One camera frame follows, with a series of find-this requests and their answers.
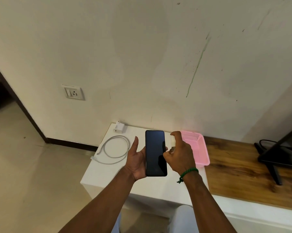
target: floor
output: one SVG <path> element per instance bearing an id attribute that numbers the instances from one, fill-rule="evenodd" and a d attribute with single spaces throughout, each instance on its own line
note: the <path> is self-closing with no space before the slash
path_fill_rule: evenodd
<path id="1" fill-rule="evenodd" d="M 0 110 L 0 232 L 58 232 L 89 201 L 91 152 L 45 144 L 18 105 Z M 122 233 L 166 232 L 168 219 L 122 210 Z"/>

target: forearm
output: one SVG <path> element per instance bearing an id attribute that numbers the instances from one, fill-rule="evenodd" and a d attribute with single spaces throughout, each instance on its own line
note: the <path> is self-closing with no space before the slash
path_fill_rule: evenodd
<path id="1" fill-rule="evenodd" d="M 236 232 L 226 218 L 198 172 L 190 172 L 183 177 L 188 189 L 200 233 Z"/>
<path id="2" fill-rule="evenodd" d="M 125 167 L 59 233 L 111 232 L 135 179 Z"/>

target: wooden surface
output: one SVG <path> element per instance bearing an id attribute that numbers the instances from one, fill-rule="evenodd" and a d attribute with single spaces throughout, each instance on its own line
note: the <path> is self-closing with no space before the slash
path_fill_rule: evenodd
<path id="1" fill-rule="evenodd" d="M 278 186 L 254 145 L 205 137 L 210 165 L 205 167 L 211 194 L 292 209 L 292 169 L 279 168 Z"/>

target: charging cable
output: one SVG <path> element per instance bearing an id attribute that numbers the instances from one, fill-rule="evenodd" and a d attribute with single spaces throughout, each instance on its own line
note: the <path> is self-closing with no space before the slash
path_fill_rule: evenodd
<path id="1" fill-rule="evenodd" d="M 112 157 L 112 156 L 108 155 L 108 154 L 106 153 L 106 150 L 105 150 L 105 145 L 107 144 L 107 142 L 109 142 L 110 140 L 115 139 L 115 138 L 121 138 L 121 139 L 125 140 L 125 142 L 126 142 L 127 145 L 128 145 L 128 149 L 127 149 L 127 151 L 126 151 L 123 155 L 118 156 L 118 157 Z M 122 158 L 121 160 L 115 162 L 115 163 L 103 163 L 103 162 L 98 161 L 97 158 L 94 157 L 94 156 L 92 156 L 91 159 L 92 159 L 92 160 L 95 160 L 96 162 L 101 163 L 101 164 L 116 164 L 116 163 L 119 163 L 119 162 L 121 162 L 122 160 L 124 160 L 124 159 L 126 158 L 126 155 L 128 154 L 129 149 L 130 149 L 130 141 L 128 140 L 127 137 L 125 137 L 125 136 L 121 136 L 121 135 L 113 136 L 113 137 L 110 137 L 107 141 L 104 142 L 104 144 L 103 144 L 102 147 L 101 147 L 100 152 L 96 153 L 95 156 L 99 155 L 102 151 L 104 151 L 105 155 L 107 155 L 109 158 L 121 158 L 121 157 L 123 157 L 123 158 Z"/>

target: hand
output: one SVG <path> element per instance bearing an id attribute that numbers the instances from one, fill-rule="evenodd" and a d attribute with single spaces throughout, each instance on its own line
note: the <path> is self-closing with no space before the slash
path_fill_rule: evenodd
<path id="1" fill-rule="evenodd" d="M 133 174 L 136 181 L 146 177 L 145 147 L 141 151 L 136 152 L 138 145 L 139 139 L 136 136 L 128 151 L 127 162 L 125 164 L 125 168 Z"/>
<path id="2" fill-rule="evenodd" d="M 196 163 L 191 146 L 183 141 L 181 132 L 172 132 L 171 135 L 175 136 L 175 149 L 164 152 L 164 158 L 172 170 L 181 175 L 186 170 L 195 168 Z"/>

